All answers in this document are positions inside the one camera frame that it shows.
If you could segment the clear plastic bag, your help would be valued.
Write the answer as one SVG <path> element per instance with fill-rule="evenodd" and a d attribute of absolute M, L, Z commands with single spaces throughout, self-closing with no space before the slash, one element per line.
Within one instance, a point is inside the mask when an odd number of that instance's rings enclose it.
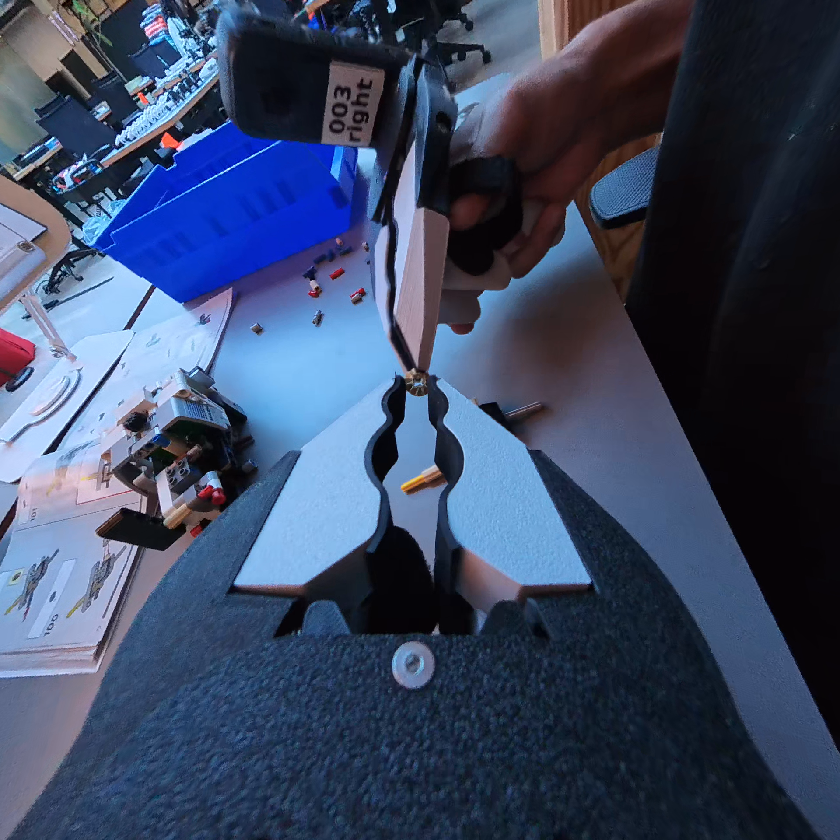
<path fill-rule="evenodd" d="M 105 251 L 112 244 L 110 229 L 128 203 L 128 199 L 118 199 L 110 204 L 108 213 L 100 213 L 88 218 L 80 231 L 80 240 L 84 245 L 99 251 Z"/>

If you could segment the person's right forearm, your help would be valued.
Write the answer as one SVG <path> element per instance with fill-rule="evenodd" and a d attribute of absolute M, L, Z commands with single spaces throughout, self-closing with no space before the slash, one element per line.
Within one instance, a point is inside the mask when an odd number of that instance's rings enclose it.
<path fill-rule="evenodd" d="M 560 63 L 576 84 L 566 126 L 584 175 L 625 144 L 661 133 L 686 42 L 691 1 L 643 1 L 588 24 Z"/>

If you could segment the instruction sign board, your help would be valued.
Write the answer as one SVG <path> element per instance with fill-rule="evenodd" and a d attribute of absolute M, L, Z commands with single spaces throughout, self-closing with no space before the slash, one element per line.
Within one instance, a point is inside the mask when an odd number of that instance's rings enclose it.
<path fill-rule="evenodd" d="M 69 226 L 45 199 L 5 176 L 1 205 L 1 312 L 22 303 L 45 335 L 51 353 L 76 363 L 76 355 L 59 336 L 35 292 L 37 280 L 67 255 Z"/>

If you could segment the open instruction booklet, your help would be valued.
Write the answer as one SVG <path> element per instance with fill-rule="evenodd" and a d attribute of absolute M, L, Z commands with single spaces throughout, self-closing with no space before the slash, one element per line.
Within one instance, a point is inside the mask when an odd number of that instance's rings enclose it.
<path fill-rule="evenodd" d="M 142 510 L 134 491 L 98 482 L 102 440 L 117 415 L 177 369 L 211 375 L 234 293 L 136 332 L 57 451 L 24 472 L 2 560 L 2 677 L 92 673 L 99 667 L 142 548 L 100 538 L 118 509 Z"/>

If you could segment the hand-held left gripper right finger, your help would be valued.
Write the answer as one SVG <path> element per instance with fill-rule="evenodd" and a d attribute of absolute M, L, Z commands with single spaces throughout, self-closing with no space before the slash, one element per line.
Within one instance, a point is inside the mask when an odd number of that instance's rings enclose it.
<path fill-rule="evenodd" d="M 438 500 L 441 634 L 472 634 L 501 602 L 585 592 L 592 578 L 528 447 L 442 378 L 428 381 Z"/>

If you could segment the red bag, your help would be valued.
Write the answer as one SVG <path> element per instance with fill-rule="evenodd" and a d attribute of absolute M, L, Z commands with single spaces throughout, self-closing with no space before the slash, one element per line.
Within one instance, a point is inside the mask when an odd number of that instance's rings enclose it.
<path fill-rule="evenodd" d="M 7 392 L 15 392 L 34 373 L 35 344 L 16 334 L 0 329 L 1 385 Z"/>

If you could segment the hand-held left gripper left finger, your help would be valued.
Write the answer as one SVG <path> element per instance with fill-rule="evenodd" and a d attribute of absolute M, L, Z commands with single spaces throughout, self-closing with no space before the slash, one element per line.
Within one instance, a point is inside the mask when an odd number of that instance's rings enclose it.
<path fill-rule="evenodd" d="M 404 530 L 383 480 L 403 418 L 404 379 L 394 375 L 299 450 L 234 593 L 334 602 L 355 632 L 388 629 Z"/>

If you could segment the cluttered background desk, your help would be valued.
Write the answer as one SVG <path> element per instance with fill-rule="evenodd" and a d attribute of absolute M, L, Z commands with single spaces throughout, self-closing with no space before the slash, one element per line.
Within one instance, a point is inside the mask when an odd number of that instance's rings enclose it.
<path fill-rule="evenodd" d="M 189 67 L 169 86 L 164 86 L 151 105 L 142 109 L 129 122 L 128 127 L 116 134 L 115 140 L 106 144 L 102 167 L 115 164 L 129 153 L 138 151 L 183 121 L 218 83 L 217 50 L 203 61 Z"/>

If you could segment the lego truck model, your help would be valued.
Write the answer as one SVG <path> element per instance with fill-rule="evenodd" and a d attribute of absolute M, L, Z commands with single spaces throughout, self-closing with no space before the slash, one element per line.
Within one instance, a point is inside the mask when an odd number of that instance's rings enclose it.
<path fill-rule="evenodd" d="M 98 477 L 139 494 L 142 510 L 121 507 L 97 535 L 159 551 L 184 534 L 197 538 L 257 471 L 246 457 L 254 442 L 247 422 L 200 366 L 143 388 L 102 440 Z"/>

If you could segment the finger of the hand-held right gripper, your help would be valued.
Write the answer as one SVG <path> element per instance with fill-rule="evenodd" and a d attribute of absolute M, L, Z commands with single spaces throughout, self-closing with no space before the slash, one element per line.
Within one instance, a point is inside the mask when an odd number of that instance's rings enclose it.
<path fill-rule="evenodd" d="M 371 247 L 371 284 L 374 301 L 380 315 L 385 337 L 390 344 L 403 371 L 413 368 L 410 353 L 406 348 L 402 333 L 394 321 L 395 288 L 393 278 L 394 246 L 392 230 L 389 224 L 381 226 Z"/>
<path fill-rule="evenodd" d="M 404 371 L 428 371 L 434 351 L 449 221 L 417 204 L 417 144 L 409 148 L 395 190 L 393 324 Z"/>

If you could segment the scattered small lego pieces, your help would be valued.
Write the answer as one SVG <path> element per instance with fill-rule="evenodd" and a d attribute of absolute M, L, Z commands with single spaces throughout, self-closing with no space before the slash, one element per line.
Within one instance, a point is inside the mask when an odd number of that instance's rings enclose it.
<path fill-rule="evenodd" d="M 324 291 L 323 286 L 319 281 L 319 272 L 321 270 L 321 266 L 323 266 L 324 264 L 332 264 L 333 262 L 337 262 L 337 260 L 347 258 L 354 253 L 354 247 L 346 243 L 341 237 L 336 237 L 333 240 L 333 243 L 333 247 L 326 248 L 323 252 L 313 257 L 311 260 L 310 267 L 302 273 L 302 276 L 304 277 L 304 279 L 307 280 L 310 286 L 308 296 L 313 300 L 320 299 Z M 370 249 L 367 242 L 363 241 L 362 249 L 365 253 L 369 252 Z M 337 266 L 335 268 L 328 267 L 325 270 L 327 271 L 327 277 L 331 282 L 335 282 L 347 274 L 347 271 L 343 267 L 343 265 Z M 351 293 L 349 294 L 349 300 L 353 306 L 357 306 L 364 299 L 366 299 L 367 294 L 368 293 L 364 287 L 352 289 Z M 323 318 L 323 310 L 318 309 L 313 314 L 311 324 L 318 329 L 322 326 Z M 259 323 L 254 323 L 250 326 L 250 331 L 255 335 L 262 335 L 265 332 L 265 328 Z"/>

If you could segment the person's right hand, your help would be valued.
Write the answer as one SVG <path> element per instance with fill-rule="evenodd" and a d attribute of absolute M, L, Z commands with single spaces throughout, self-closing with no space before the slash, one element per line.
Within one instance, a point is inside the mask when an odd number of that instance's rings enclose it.
<path fill-rule="evenodd" d="M 456 159 L 499 156 L 520 174 L 522 196 L 532 208 L 526 213 L 526 232 L 502 250 L 507 273 L 516 279 L 560 241 L 566 207 L 593 173 L 584 175 L 582 150 L 566 126 L 578 91 L 559 54 L 476 105 L 455 134 Z"/>

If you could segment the blue plastic bin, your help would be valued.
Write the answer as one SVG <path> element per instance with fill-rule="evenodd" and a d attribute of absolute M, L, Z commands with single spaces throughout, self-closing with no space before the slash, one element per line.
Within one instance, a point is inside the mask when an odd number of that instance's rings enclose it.
<path fill-rule="evenodd" d="M 185 303 L 342 235 L 358 150 L 252 138 L 230 121 L 156 165 L 94 247 Z"/>

